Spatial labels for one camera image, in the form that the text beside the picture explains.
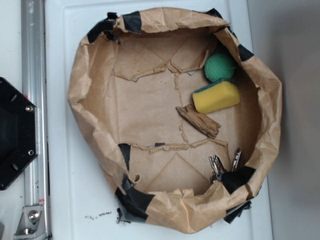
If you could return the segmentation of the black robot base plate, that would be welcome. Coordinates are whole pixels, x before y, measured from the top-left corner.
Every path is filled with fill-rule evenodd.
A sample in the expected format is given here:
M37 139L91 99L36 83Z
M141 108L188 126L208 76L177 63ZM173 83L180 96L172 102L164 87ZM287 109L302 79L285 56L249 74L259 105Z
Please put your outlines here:
M37 107L0 78L0 189L6 190L37 157Z

